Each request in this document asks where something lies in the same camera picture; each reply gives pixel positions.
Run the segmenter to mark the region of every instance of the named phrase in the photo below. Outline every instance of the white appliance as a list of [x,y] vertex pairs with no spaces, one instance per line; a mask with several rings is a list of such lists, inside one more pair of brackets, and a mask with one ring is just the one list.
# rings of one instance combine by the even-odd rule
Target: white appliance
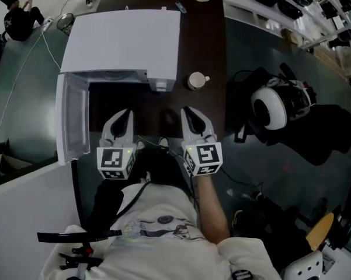
[[147,83],[170,92],[176,81],[180,12],[120,10],[76,18],[61,74],[87,82]]

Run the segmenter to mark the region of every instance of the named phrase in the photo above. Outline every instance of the white t-shirt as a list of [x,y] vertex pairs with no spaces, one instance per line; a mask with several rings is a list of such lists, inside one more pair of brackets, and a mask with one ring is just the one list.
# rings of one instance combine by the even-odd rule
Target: white t-shirt
[[[123,189],[120,211],[142,186]],[[103,262],[86,271],[85,279],[280,279],[261,240],[232,237],[215,245],[195,225],[196,211],[182,190],[149,184],[133,207],[111,227],[121,229],[123,235],[91,244],[93,256]],[[67,229],[83,231],[76,225]],[[58,252],[71,255],[71,248],[80,246],[56,245],[40,279],[66,280],[76,276],[77,269],[60,270],[65,260]]]

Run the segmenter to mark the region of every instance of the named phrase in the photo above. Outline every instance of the table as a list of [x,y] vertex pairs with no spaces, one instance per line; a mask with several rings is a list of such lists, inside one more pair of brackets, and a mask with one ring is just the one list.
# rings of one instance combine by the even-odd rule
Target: table
[[[152,92],[148,85],[124,83],[91,83],[90,130],[101,132],[105,122],[116,112],[134,111],[134,133],[182,137],[180,110],[194,107],[213,123],[219,138],[223,137],[226,90],[225,20],[222,0],[201,3],[195,0],[101,0],[97,12],[130,9],[177,10],[180,1],[187,9],[181,15],[177,81],[172,92]],[[198,91],[185,87],[187,77],[200,71],[210,77]]]

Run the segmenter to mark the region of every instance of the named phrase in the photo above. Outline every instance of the floor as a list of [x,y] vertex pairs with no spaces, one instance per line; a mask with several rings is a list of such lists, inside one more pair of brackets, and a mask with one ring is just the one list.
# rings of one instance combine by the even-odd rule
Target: floor
[[[45,16],[57,16],[65,2],[34,0],[34,6],[38,6]],[[70,0],[63,12],[75,9],[86,12],[84,6],[83,1]],[[299,80],[307,81],[314,88],[319,104],[338,104],[351,112],[351,87],[312,55],[285,44],[272,34],[230,19],[226,19],[226,31],[229,76],[238,70],[259,66],[277,74],[279,65],[286,62]],[[40,30],[35,30],[28,41],[10,41],[5,48],[0,67],[0,119],[16,75],[39,37]],[[54,24],[46,38],[56,61],[61,63],[68,37]],[[57,75],[58,69],[41,38],[18,77],[0,129],[0,142],[9,138],[14,155],[20,159],[39,162],[51,157],[56,150]],[[95,147],[99,138],[100,134],[91,133],[91,154],[78,161],[85,216],[92,210],[96,188],[102,181],[96,169]],[[264,194],[283,208],[296,205],[310,218],[313,207],[321,198],[328,199],[329,209],[345,202],[351,184],[351,150],[345,155],[333,152],[324,165],[313,166],[288,147],[281,144],[267,147],[254,136],[239,145],[233,143],[232,133],[227,129],[221,141],[225,171],[247,184],[263,182]],[[180,151],[180,142],[181,139],[171,139],[172,148]],[[222,172],[213,178],[230,223],[234,211],[245,200],[244,194],[249,195],[255,189],[233,183]]]

